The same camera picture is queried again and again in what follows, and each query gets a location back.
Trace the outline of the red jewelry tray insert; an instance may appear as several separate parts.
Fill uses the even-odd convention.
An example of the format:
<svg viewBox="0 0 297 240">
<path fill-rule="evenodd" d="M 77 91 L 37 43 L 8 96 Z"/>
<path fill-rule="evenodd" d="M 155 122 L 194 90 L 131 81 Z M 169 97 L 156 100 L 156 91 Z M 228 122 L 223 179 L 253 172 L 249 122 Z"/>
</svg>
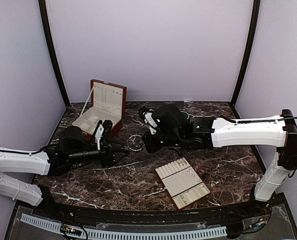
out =
<svg viewBox="0 0 297 240">
<path fill-rule="evenodd" d="M 182 210 L 211 193 L 184 157 L 156 168 L 155 172 L 177 210 Z"/>
</svg>

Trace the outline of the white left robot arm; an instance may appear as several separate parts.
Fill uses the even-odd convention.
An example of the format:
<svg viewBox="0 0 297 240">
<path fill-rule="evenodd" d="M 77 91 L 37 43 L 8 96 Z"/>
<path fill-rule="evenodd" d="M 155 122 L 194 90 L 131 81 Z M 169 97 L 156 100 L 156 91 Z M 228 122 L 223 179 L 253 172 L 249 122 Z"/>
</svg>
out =
<svg viewBox="0 0 297 240">
<path fill-rule="evenodd" d="M 59 214 L 50 190 L 43 185 L 29 184 L 8 176 L 8 173 L 29 173 L 58 177 L 71 170 L 99 161 L 102 167 L 112 167 L 129 155 L 129 150 L 115 147 L 108 138 L 109 130 L 100 126 L 93 139 L 83 139 L 82 130 L 71 126 L 64 129 L 58 143 L 37 151 L 20 151 L 0 147 L 0 195 L 39 207 L 48 218 Z"/>
</svg>

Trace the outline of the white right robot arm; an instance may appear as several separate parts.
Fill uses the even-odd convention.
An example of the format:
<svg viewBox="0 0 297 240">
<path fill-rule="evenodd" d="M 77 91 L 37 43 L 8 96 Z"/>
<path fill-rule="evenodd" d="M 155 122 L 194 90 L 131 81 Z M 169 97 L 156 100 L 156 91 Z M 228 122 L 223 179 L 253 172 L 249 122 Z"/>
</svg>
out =
<svg viewBox="0 0 297 240">
<path fill-rule="evenodd" d="M 189 152 L 227 146 L 275 147 L 270 166 L 255 185 L 253 198 L 243 207 L 248 217 L 256 216 L 263 209 L 263 202 L 297 170 L 297 117 L 289 109 L 264 118 L 209 116 L 190 120 L 176 105 L 166 104 L 156 110 L 141 107 L 138 114 L 149 127 L 142 140 L 150 154 L 163 148 Z"/>
</svg>

